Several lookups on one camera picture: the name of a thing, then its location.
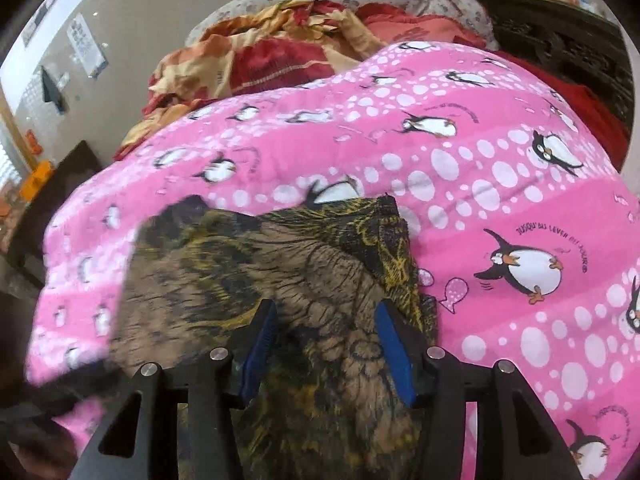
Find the brown floral batik shirt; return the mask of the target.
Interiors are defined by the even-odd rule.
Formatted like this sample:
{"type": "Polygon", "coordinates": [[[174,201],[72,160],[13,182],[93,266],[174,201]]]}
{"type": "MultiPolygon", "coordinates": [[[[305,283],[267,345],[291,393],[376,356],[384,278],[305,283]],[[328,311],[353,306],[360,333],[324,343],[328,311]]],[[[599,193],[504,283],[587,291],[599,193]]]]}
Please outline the brown floral batik shirt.
{"type": "Polygon", "coordinates": [[[276,341],[257,398],[233,417],[247,478],[405,478],[420,418],[398,398],[374,311],[393,301],[428,340],[437,320],[390,196],[256,217],[196,195],[166,207],[138,233],[108,354],[130,373],[193,361],[264,299],[276,341]]]}

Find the dark wooden side table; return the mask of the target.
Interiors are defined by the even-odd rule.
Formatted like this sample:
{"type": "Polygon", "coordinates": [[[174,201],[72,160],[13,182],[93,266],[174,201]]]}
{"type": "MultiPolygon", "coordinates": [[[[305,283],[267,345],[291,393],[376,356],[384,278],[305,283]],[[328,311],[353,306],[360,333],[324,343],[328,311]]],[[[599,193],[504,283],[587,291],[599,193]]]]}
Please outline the dark wooden side table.
{"type": "Polygon", "coordinates": [[[52,177],[18,219],[17,228],[9,238],[6,260],[35,289],[42,289],[43,281],[27,269],[28,259],[43,266],[43,237],[49,222],[76,188],[102,169],[88,142],[81,140],[56,166],[52,177]]]}

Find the pink penguin blanket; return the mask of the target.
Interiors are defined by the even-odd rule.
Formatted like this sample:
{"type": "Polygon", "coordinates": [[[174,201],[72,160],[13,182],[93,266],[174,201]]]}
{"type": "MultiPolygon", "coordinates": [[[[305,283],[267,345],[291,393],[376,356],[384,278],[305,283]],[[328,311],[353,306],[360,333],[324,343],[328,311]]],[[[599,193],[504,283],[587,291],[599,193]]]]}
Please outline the pink penguin blanket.
{"type": "Polygon", "coordinates": [[[521,367],[586,479],[639,443],[639,202],[558,92],[499,55],[394,44],[349,72],[194,110],[82,184],[44,236],[27,375],[102,353],[142,222],[390,195],[438,339],[521,367]]]}

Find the orange plastic basin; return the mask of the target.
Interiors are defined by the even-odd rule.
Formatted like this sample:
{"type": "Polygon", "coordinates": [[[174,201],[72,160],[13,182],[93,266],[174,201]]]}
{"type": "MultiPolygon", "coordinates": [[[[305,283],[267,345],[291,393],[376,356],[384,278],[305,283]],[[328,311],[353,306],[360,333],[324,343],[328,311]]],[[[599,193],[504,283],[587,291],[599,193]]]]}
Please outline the orange plastic basin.
{"type": "Polygon", "coordinates": [[[54,174],[54,166],[50,160],[44,160],[24,179],[20,187],[21,199],[30,203],[54,174]]]}

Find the red bedsheet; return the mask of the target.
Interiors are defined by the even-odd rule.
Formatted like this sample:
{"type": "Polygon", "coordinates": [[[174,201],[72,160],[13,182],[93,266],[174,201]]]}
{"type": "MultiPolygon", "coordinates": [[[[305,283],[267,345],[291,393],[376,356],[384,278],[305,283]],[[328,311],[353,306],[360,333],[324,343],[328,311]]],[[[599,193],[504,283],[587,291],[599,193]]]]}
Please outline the red bedsheet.
{"type": "Polygon", "coordinates": [[[622,170],[629,148],[630,130],[588,87],[566,82],[506,51],[499,50],[497,54],[525,68],[558,92],[604,148],[613,167],[617,171],[622,170]]]}

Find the dark cloth on hook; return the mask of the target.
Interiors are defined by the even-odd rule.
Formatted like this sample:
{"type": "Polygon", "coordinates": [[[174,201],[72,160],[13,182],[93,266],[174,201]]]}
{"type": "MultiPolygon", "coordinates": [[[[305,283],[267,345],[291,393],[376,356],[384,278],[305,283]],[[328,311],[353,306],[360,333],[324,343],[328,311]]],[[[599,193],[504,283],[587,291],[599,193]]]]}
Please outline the dark cloth on hook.
{"type": "Polygon", "coordinates": [[[67,110],[65,98],[54,79],[43,66],[40,67],[40,80],[43,102],[53,104],[58,114],[64,115],[67,110]]]}

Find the red orange crumpled quilt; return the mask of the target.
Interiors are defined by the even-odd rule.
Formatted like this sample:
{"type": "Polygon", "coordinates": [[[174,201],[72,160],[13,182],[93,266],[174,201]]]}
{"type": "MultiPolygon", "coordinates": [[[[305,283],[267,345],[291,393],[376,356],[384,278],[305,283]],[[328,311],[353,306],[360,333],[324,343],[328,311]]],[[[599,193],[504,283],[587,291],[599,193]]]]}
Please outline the red orange crumpled quilt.
{"type": "Polygon", "coordinates": [[[333,76],[383,47],[354,12],[329,0],[285,0],[220,21],[158,62],[142,119],[114,159],[125,159],[155,133],[211,102],[333,76]]]}

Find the dark carved wooden cabinet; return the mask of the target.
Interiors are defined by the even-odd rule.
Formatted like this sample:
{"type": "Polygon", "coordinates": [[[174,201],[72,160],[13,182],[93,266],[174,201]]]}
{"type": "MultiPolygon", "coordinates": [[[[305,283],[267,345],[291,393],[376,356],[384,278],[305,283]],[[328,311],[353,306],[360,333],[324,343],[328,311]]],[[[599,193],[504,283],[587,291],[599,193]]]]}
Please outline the dark carved wooden cabinet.
{"type": "Polygon", "coordinates": [[[634,78],[620,28],[558,0],[476,0],[502,50],[547,73],[588,87],[628,129],[634,78]]]}

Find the white wall calendar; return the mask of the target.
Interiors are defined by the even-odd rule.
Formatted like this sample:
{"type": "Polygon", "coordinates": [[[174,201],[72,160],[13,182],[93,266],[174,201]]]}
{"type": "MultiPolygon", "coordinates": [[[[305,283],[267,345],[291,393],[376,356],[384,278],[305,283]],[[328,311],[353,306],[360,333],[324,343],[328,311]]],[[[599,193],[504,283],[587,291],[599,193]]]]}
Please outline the white wall calendar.
{"type": "Polygon", "coordinates": [[[66,35],[87,76],[90,79],[98,78],[108,62],[81,13],[70,20],[66,35]]]}

